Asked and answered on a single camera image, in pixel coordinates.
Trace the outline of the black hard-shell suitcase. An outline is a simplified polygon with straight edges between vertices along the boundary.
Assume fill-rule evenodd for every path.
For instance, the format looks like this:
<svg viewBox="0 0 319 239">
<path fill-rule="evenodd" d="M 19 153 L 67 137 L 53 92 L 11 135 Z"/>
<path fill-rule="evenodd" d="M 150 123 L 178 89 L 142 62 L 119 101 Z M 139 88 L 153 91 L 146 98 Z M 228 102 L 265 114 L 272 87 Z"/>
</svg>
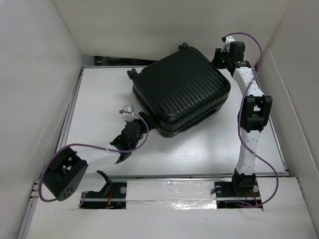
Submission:
<svg viewBox="0 0 319 239">
<path fill-rule="evenodd" d="M 178 50 L 140 72 L 127 71 L 133 92 L 163 137 L 174 137 L 218 112 L 227 101 L 227 78 L 195 47 Z"/>
</svg>

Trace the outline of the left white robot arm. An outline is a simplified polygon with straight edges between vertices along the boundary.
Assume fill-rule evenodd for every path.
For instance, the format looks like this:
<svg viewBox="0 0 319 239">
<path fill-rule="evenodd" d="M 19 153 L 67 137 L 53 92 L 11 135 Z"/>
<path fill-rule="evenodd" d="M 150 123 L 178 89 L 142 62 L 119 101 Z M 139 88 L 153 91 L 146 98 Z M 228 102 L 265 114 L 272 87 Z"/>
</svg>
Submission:
<svg viewBox="0 0 319 239">
<path fill-rule="evenodd" d="M 41 201 L 64 201 L 76 191 L 88 191 L 88 171 L 106 164 L 108 156 L 118 155 L 115 163 L 124 162 L 147 141 L 157 127 L 154 118 L 144 112 L 121 110 L 124 129 L 111 143 L 111 148 L 83 143 L 68 144 L 54 153 L 45 164 L 38 184 Z"/>
</svg>

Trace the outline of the aluminium rail with mounts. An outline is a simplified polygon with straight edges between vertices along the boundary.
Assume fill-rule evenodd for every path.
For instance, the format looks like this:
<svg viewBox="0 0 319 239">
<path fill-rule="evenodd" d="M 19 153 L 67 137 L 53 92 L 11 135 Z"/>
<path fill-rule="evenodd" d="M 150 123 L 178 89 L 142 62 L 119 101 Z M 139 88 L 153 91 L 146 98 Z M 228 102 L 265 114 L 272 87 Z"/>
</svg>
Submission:
<svg viewBox="0 0 319 239">
<path fill-rule="evenodd" d="M 114 192 L 108 196 L 95 196 L 105 185 L 98 173 L 85 174 L 76 191 L 68 199 L 46 203 L 37 201 L 36 212 L 50 210 L 77 210 L 94 203 L 114 203 L 130 210 L 192 210 L 239 207 L 261 204 L 265 211 L 296 211 L 305 206 L 296 178 L 279 179 L 275 196 L 271 196 L 276 184 L 272 177 L 258 178 L 254 189 L 239 196 L 226 194 L 227 181 L 208 179 L 135 179 L 113 181 Z"/>
</svg>

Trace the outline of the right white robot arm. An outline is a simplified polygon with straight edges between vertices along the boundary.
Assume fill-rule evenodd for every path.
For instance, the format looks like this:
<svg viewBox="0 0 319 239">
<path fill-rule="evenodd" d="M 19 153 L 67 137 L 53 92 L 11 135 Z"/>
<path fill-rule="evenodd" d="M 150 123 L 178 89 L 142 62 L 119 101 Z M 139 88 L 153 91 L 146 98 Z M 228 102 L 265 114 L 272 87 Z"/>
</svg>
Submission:
<svg viewBox="0 0 319 239">
<path fill-rule="evenodd" d="M 241 196 L 252 190 L 256 183 L 257 146 L 268 123 L 273 100 L 259 88 L 250 63 L 244 60 L 244 42 L 236 41 L 232 36 L 224 37 L 222 41 L 224 45 L 216 49 L 212 64 L 229 71 L 243 96 L 238 113 L 240 154 L 230 183 L 231 192 Z"/>
</svg>

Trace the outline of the dark equipment behind table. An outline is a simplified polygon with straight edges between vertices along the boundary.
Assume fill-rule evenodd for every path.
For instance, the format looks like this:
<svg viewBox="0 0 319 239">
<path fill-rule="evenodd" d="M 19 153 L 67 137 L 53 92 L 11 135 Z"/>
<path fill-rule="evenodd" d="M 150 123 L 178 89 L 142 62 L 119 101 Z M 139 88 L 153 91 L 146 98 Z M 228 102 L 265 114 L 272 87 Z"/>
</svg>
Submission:
<svg viewBox="0 0 319 239">
<path fill-rule="evenodd" d="M 156 61 L 133 58 L 94 56 L 95 66 L 148 66 Z"/>
</svg>

